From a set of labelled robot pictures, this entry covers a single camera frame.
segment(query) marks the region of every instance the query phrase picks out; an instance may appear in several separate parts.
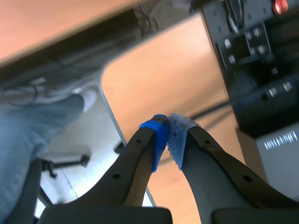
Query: blue gripper pad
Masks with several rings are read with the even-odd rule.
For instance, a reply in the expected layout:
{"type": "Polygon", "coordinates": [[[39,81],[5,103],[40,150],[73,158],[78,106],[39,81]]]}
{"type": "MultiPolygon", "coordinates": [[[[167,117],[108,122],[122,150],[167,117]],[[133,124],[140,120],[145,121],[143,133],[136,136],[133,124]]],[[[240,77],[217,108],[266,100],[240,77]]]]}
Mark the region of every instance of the blue gripper pad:
{"type": "Polygon", "coordinates": [[[170,114],[168,122],[170,127],[167,140],[168,150],[178,168],[182,170],[187,132],[198,124],[176,113],[170,114]]]}

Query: screw hole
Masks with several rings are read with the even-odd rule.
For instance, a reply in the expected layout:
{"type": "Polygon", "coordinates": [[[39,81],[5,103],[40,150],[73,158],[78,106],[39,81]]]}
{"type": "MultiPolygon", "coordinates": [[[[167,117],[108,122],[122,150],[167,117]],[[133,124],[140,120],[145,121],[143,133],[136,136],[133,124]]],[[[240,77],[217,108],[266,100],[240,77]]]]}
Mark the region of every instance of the screw hole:
{"type": "Polygon", "coordinates": [[[115,180],[119,180],[121,178],[121,175],[120,174],[114,174],[112,176],[112,178],[115,179],[115,180]]]}
{"type": "Polygon", "coordinates": [[[252,178],[251,178],[250,176],[247,176],[247,175],[244,175],[244,176],[243,176],[243,179],[244,179],[246,182],[248,182],[248,183],[252,183],[252,182],[253,182],[252,178]]]}

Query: chair wheel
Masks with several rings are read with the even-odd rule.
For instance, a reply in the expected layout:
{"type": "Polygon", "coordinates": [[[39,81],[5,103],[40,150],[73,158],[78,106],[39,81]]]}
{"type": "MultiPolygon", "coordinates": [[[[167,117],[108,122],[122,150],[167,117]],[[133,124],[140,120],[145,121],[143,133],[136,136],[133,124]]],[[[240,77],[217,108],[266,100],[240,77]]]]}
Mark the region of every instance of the chair wheel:
{"type": "Polygon", "coordinates": [[[81,158],[81,165],[86,167],[89,162],[90,157],[88,155],[83,155],[81,158]]]}

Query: black electronic device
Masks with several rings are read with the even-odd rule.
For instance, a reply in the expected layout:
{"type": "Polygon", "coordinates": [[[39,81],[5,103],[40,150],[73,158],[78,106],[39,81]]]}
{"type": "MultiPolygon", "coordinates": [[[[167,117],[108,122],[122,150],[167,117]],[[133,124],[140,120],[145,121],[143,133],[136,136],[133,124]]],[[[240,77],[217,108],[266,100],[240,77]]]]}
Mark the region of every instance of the black electronic device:
{"type": "Polygon", "coordinates": [[[299,189],[299,166],[293,161],[299,156],[294,149],[299,135],[298,5],[297,0],[192,2],[194,10],[202,10],[230,100],[237,102],[231,105],[246,164],[294,199],[299,189]],[[228,6],[241,3],[243,26],[236,32],[225,18],[228,6]],[[281,4],[289,5],[278,13],[281,4]],[[251,100],[242,104],[246,96],[251,100]]]}

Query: floor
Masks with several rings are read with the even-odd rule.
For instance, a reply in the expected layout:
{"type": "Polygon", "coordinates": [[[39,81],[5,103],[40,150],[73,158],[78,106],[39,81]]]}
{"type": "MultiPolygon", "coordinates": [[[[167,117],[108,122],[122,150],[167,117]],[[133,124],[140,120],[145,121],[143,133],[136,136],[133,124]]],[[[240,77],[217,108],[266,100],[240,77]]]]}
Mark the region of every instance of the floor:
{"type": "MultiPolygon", "coordinates": [[[[48,172],[42,173],[41,187],[50,200],[54,204],[67,203],[93,187],[117,159],[113,148],[119,142],[120,137],[99,94],[92,109],[57,136],[42,155],[53,162],[78,160],[83,154],[91,157],[86,168],[76,166],[56,170],[55,180],[48,172]]],[[[143,205],[152,206],[147,195],[143,205]]],[[[44,205],[38,201],[37,217],[43,209],[44,205]]]]}

